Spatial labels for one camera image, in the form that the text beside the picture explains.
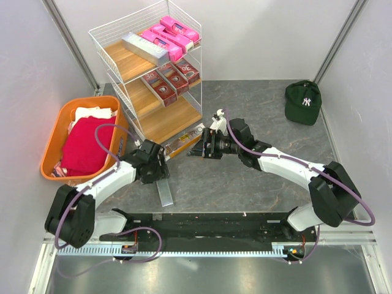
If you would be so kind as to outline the red 3D toothpaste box floor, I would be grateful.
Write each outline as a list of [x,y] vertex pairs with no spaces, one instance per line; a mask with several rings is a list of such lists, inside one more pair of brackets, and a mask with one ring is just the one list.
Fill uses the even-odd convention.
[[164,107],[177,101],[175,90],[155,70],[141,77],[141,81],[158,98]]

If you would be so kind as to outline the pink toothpaste box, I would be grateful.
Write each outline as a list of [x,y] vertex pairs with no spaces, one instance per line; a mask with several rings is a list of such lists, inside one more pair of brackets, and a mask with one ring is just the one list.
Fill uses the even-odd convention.
[[166,27],[161,24],[155,24],[150,28],[150,30],[153,33],[179,46],[183,50],[184,54],[186,54],[189,50],[193,49],[194,47],[194,42],[191,39],[181,34],[175,34],[173,32],[169,32],[167,31]]
[[140,34],[140,36],[142,38],[150,41],[151,43],[154,43],[158,47],[161,47],[161,48],[167,50],[170,61],[172,61],[172,62],[176,62],[183,57],[183,49],[181,47],[179,47],[178,45],[176,45],[172,41],[167,40],[164,37],[162,37],[156,33],[153,33],[150,30],[143,31]]
[[160,19],[160,24],[165,27],[167,32],[174,35],[185,36],[193,41],[193,43],[198,43],[201,41],[201,35],[199,32],[168,15]]

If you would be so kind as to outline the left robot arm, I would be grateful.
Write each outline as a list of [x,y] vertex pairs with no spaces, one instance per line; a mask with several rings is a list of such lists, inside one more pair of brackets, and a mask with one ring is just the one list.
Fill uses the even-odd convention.
[[152,184],[169,176],[164,147],[145,140],[139,148],[122,156],[92,180],[75,187],[62,185],[56,191],[44,228],[74,248],[81,248],[92,237],[109,233],[121,241],[130,240],[134,225],[121,213],[98,215],[98,206],[135,181]]

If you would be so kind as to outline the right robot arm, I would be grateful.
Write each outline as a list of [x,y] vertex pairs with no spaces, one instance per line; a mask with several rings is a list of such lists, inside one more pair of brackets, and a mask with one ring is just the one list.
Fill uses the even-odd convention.
[[217,124],[204,128],[188,153],[205,159],[221,159],[225,154],[235,154],[245,166],[285,178],[309,192],[310,203],[293,208],[282,220],[280,231],[287,241],[315,225],[338,227],[359,203],[359,192],[341,164],[315,164],[288,156],[256,140],[241,118],[230,120],[226,129]]

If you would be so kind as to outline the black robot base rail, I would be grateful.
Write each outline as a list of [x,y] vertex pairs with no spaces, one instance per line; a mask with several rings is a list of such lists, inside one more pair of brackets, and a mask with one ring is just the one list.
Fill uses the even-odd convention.
[[195,239],[197,237],[229,237],[261,242],[313,242],[315,227],[297,232],[288,227],[287,213],[126,213],[113,208],[126,218],[125,229],[149,227],[162,239]]

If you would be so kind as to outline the red 3D toothpaste box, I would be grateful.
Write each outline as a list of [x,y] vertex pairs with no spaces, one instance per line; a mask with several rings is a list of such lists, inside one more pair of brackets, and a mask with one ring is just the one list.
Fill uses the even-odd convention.
[[158,73],[169,83],[169,85],[175,90],[177,96],[188,92],[189,82],[178,69],[172,64],[167,63],[157,69]]

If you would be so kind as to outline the silver Protefix toothpaste box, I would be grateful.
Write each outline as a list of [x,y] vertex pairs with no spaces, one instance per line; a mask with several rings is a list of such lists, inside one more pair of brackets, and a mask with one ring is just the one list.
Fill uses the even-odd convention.
[[166,49],[132,32],[122,37],[122,44],[127,50],[156,66],[160,67],[170,61]]

